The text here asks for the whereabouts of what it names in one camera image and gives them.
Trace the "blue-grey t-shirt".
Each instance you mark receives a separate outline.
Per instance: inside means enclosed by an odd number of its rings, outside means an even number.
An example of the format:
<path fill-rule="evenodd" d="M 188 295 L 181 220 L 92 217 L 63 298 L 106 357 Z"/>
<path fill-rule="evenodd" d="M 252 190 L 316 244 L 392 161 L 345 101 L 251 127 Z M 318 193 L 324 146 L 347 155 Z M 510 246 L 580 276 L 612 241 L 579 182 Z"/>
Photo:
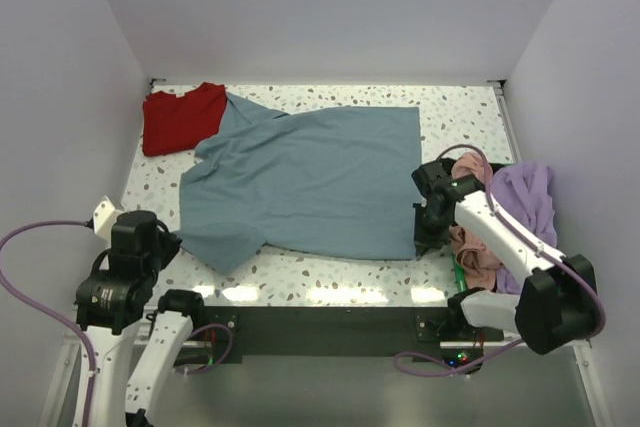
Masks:
<path fill-rule="evenodd" d="M 356 260 L 409 260 L 415 107 L 288 114 L 229 95 L 216 135 L 181 178 L 183 248 L 221 273 L 266 245 Z"/>

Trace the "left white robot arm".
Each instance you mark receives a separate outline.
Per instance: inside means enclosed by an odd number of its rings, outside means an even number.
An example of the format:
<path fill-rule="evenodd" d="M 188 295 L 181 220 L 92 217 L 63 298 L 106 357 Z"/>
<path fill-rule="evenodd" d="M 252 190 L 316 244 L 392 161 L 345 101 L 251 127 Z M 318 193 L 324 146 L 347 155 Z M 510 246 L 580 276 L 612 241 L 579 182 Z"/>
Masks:
<path fill-rule="evenodd" d="M 187 339 L 207 327 L 201 294 L 171 289 L 158 302 L 147 345 L 137 365 L 134 344 L 159 274 L 181 241 L 155 213 L 116 215 L 110 246 L 76 290 L 82 347 L 76 426 L 149 426 L 160 392 Z"/>

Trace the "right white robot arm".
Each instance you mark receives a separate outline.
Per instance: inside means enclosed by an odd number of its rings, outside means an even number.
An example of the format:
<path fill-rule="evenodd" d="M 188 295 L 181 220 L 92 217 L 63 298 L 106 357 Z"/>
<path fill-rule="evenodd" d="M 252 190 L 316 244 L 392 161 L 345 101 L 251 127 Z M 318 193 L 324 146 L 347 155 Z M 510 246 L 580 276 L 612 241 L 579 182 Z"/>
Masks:
<path fill-rule="evenodd" d="M 605 322 L 592 263 L 567 256 L 538 239 L 495 199 L 487 183 L 472 175 L 455 179 L 438 159 L 411 175 L 423 197 L 414 206 L 417 255 L 443 247 L 449 229 L 477 235 L 517 279 L 520 294 L 469 288 L 447 302 L 445 326 L 459 340 L 480 328 L 516 333 L 544 355 L 576 340 L 594 337 Z"/>

